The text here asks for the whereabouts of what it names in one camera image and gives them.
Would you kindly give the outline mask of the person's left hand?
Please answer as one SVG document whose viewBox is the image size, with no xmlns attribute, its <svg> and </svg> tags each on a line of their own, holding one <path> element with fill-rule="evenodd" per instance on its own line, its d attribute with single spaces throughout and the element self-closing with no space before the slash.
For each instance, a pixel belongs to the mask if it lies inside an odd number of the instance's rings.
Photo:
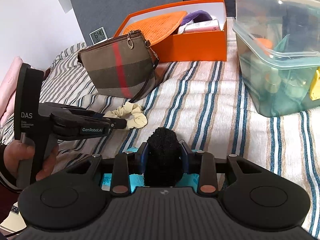
<svg viewBox="0 0 320 240">
<path fill-rule="evenodd" d="M 59 145 L 56 144 L 50 156 L 43 162 L 42 170 L 36 175 L 37 181 L 52 174 L 58 153 Z M 34 154 L 35 148 L 33 146 L 28 146 L 18 140 L 13 140 L 4 150 L 4 165 L 9 173 L 13 175 L 14 178 L 17 178 L 20 161 L 32 159 Z"/>
</svg>

